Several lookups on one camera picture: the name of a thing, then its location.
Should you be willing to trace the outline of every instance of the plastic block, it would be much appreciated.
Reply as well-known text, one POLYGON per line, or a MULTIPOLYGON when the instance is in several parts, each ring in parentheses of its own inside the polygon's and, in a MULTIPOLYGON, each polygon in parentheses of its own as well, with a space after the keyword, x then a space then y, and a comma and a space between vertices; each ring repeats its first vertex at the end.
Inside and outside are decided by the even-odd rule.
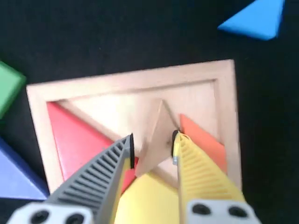
POLYGON ((0 138, 0 197, 45 200, 47 185, 26 162, 0 138))
MULTIPOLYGON (((66 180, 113 141, 60 105, 49 102, 47 107, 63 178, 66 180)), ((122 192, 135 178, 134 170, 125 173, 122 192)))
POLYGON ((179 224, 177 191, 152 174, 138 177, 121 196, 115 224, 179 224))
POLYGON ((218 29, 270 40, 278 35, 284 0, 256 0, 222 23, 218 29))
POLYGON ((26 78, 18 71, 0 62, 0 119, 7 111, 26 78))
POLYGON ((183 114, 180 114, 180 123, 182 132, 188 135, 226 173, 227 161, 224 146, 183 114))

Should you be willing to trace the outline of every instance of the blue triangle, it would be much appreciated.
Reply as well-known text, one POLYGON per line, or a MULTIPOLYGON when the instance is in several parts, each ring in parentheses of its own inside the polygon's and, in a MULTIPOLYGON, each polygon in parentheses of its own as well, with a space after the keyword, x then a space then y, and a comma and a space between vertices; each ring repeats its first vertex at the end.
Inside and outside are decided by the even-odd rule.
POLYGON ((0 138, 0 197, 45 200, 47 185, 0 138))
POLYGON ((278 35, 284 0, 256 0, 222 23, 218 29, 261 40, 278 35))

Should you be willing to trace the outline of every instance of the black background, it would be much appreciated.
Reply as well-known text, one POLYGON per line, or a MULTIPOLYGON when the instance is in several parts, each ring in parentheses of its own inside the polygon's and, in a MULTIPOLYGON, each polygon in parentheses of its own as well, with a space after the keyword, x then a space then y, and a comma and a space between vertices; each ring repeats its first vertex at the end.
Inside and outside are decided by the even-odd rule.
MULTIPOLYGON (((244 195, 264 224, 299 223, 299 2, 277 39, 217 31, 251 2, 0 0, 0 58, 28 84, 234 59, 244 195)), ((45 179, 25 89, 0 132, 45 179)), ((26 202, 0 199, 0 221, 26 202)))

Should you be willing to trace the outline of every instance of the red triangle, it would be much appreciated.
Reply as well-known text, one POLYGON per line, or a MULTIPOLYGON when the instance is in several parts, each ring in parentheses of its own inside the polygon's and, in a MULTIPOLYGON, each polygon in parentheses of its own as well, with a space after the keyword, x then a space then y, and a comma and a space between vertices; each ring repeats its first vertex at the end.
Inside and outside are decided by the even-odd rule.
MULTIPOLYGON (((48 102, 47 107, 63 179, 66 180, 113 141, 60 105, 48 102)), ((135 178, 134 170, 126 172, 122 193, 135 178)))

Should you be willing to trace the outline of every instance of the wooden tray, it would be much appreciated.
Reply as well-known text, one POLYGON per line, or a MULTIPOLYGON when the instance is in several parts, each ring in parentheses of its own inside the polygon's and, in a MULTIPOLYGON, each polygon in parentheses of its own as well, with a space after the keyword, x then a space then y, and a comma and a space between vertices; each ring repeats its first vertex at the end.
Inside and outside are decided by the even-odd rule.
MULTIPOLYGON (((133 133, 138 156, 157 98, 167 103, 177 124, 179 114, 185 114, 225 146, 228 176, 241 188, 232 60, 32 84, 27 93, 50 192, 63 179, 47 102, 57 101, 112 140, 133 133)), ((171 166, 170 161, 160 164, 165 171, 171 166)), ((161 176, 169 182, 167 175, 161 176)))

